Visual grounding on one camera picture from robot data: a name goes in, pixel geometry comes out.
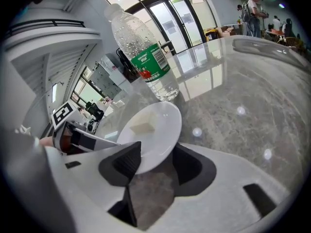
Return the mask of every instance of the green bottle label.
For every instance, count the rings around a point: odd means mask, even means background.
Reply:
[[[157,43],[131,60],[145,82],[163,77],[171,68]]]

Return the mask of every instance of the bottle cap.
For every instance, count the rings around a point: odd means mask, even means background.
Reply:
[[[112,5],[108,6],[105,11],[104,11],[104,15],[105,17],[111,21],[113,19],[113,17],[115,17],[116,12],[122,12],[124,11],[120,5],[118,5],[117,3],[113,3]]]

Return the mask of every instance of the plastic water bottle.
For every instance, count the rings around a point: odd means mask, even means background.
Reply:
[[[178,82],[148,27],[116,3],[110,5],[104,14],[111,21],[118,46],[155,96],[161,101],[174,99],[179,93]]]

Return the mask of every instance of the white wall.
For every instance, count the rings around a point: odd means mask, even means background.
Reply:
[[[239,13],[232,0],[207,0],[216,19],[217,26],[236,23]]]
[[[113,37],[111,23],[104,16],[104,10],[108,5],[106,0],[84,0],[73,11],[77,20],[84,21],[86,27],[96,29],[101,33],[102,44],[97,44],[86,59],[89,67],[93,67],[95,61],[99,61],[103,54],[111,53],[118,59],[116,50],[119,46]]]
[[[45,99],[41,99],[41,101],[37,103],[40,97],[41,96],[37,96],[36,100],[32,103],[32,106],[35,106],[28,111],[23,121],[23,126],[26,128],[30,127],[31,135],[37,136],[38,138],[41,137],[50,120]]]

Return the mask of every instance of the table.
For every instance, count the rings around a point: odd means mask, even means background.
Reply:
[[[279,60],[234,51],[232,41],[240,38],[265,41],[236,35],[168,59],[180,87],[173,101],[183,120],[179,142],[245,158],[294,191],[310,160],[310,75]],[[293,55],[310,68],[301,56]],[[114,98],[124,105],[102,120],[97,136],[116,141],[133,115],[158,102],[141,78],[132,86],[129,94],[121,91]],[[196,128],[201,135],[193,134]],[[171,205],[168,173],[173,170],[164,161],[132,180],[130,192],[140,229],[147,229]]]
[[[228,25],[224,25],[225,27],[230,27],[230,26],[240,26],[242,23],[233,23],[233,24],[228,24]]]
[[[277,42],[281,37],[284,37],[283,34],[274,33],[274,32],[270,32],[270,31],[265,31],[265,33],[276,35],[277,37],[275,39],[275,42]]]

